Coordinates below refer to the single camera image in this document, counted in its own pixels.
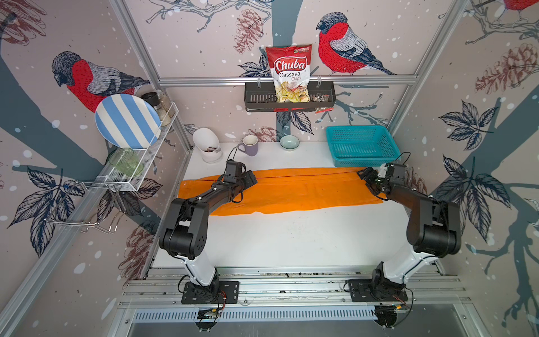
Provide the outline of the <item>orange long pants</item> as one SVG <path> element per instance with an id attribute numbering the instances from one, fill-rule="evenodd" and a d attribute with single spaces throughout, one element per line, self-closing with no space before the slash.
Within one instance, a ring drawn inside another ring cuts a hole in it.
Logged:
<path id="1" fill-rule="evenodd" d="M 219 207 L 214 216 L 277 214 L 339 206 L 381 204 L 357 175 L 358 168 L 276 168 L 254 171 L 257 184 Z"/>

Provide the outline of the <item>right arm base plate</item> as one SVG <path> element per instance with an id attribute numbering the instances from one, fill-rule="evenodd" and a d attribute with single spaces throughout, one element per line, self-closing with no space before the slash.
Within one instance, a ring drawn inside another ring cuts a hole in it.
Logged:
<path id="1" fill-rule="evenodd" d="M 350 279 L 345 282 L 344 289 L 350 294 L 354 303 L 390 301 L 405 303 L 408 301 L 405 285 L 386 279 L 377 284 L 367 279 Z"/>

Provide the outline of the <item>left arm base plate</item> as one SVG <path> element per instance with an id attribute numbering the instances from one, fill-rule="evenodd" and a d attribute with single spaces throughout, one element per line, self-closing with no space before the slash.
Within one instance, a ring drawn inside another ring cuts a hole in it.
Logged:
<path id="1" fill-rule="evenodd" d="M 187 282 L 182 291 L 181 303 L 183 305 L 195 304 L 236 304 L 239 295 L 237 281 L 219 282 L 210 286 L 200 286 Z"/>

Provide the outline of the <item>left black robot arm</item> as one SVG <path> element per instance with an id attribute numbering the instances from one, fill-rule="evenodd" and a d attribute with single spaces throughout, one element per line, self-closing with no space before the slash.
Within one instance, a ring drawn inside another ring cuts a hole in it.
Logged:
<path id="1" fill-rule="evenodd" d="M 209 216 L 221 206 L 233 203 L 237 196 L 257 184 L 251 170 L 224 174 L 200 195 L 172 201 L 164 220 L 159 248 L 182 261 L 189 283 L 200 291 L 216 294 L 219 276 L 204 253 L 208 238 Z"/>

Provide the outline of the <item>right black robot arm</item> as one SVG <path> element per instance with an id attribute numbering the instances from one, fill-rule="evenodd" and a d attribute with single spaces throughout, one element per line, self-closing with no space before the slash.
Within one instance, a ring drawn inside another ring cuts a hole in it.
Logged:
<path id="1" fill-rule="evenodd" d="M 460 207 L 453 202 L 439 201 L 406 185 L 406 167 L 387 164 L 385 176 L 367 167 L 357 175 L 373 196 L 384 195 L 410 211 L 406 227 L 407 243 L 386 262 L 378 264 L 370 285 L 375 295 L 394 296 L 402 292 L 408 279 L 424 265 L 460 251 L 462 230 Z"/>

